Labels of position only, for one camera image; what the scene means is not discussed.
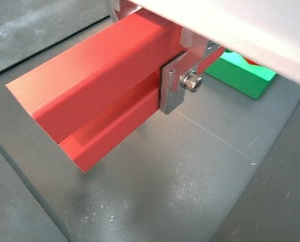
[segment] red metal bracket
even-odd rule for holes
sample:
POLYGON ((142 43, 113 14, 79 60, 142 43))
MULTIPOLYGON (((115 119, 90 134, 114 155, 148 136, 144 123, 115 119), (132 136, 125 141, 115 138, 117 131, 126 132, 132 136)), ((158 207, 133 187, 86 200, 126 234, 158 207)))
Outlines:
POLYGON ((141 9, 8 84, 82 171, 158 109, 154 73, 184 51, 180 31, 141 9))

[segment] green foam block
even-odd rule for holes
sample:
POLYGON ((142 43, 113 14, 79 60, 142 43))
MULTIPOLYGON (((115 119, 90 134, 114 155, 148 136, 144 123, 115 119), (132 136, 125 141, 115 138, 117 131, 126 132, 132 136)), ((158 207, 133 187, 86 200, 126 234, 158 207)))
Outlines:
POLYGON ((229 50, 224 52, 205 72, 253 99, 259 99, 269 86, 276 72, 247 62, 229 50))

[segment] green block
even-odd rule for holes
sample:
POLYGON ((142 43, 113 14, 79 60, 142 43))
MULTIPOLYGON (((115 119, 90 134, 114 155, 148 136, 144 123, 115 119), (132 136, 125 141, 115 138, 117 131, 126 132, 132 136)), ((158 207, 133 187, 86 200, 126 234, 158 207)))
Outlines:
POLYGON ((253 99, 260 98, 276 76, 272 70, 249 64, 240 54, 229 50, 205 72, 253 99))

